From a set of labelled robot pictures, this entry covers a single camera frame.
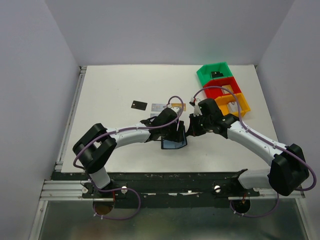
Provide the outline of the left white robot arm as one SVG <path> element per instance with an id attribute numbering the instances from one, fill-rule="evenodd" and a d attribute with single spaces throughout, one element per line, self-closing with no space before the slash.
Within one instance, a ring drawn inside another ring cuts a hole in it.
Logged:
<path id="1" fill-rule="evenodd" d="M 76 160 L 98 189 L 106 189 L 112 182 L 105 164 L 112 152 L 120 147 L 136 143 L 148 143 L 160 138 L 182 142 L 184 127 L 178 117 L 180 107 L 166 107 L 158 116 L 141 120 L 133 126 L 117 129 L 94 124 L 72 148 Z"/>

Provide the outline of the silver grey credit card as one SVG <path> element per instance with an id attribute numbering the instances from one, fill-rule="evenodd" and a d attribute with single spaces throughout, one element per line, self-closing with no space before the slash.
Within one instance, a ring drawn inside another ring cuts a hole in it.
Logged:
<path id="1" fill-rule="evenodd" d="M 162 112 L 167 107 L 166 104 L 163 103 L 152 103 L 151 111 L 152 112 Z"/>

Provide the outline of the black credit card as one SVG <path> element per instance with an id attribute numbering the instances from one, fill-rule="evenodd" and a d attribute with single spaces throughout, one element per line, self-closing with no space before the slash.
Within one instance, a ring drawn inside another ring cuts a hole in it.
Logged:
<path id="1" fill-rule="evenodd" d="M 147 105 L 148 105 L 147 102 L 141 102 L 141 101 L 134 100 L 131 104 L 131 108 L 135 109 L 135 110 L 145 111 L 147 108 Z"/>

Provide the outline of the gold credit card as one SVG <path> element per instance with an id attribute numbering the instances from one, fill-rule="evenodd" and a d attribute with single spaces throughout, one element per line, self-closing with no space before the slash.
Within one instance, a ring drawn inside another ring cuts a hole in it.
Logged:
<path id="1" fill-rule="evenodd" d="M 180 108 L 183 109 L 183 111 L 185 112 L 187 110 L 186 104 L 181 104 L 181 103 L 171 103 L 171 107 L 172 108 Z"/>

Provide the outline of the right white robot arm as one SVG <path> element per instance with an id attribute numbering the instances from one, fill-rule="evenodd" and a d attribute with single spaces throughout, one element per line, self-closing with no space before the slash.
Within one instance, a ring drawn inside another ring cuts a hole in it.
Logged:
<path id="1" fill-rule="evenodd" d="M 249 128 L 237 116 L 223 115 L 212 98 L 195 100 L 191 105 L 194 111 L 189 115 L 187 136 L 213 132 L 247 148 L 269 166 L 268 169 L 241 170 L 237 180 L 244 189 L 273 189 L 282 196 L 289 196 L 310 176 L 298 145 L 279 143 Z"/>

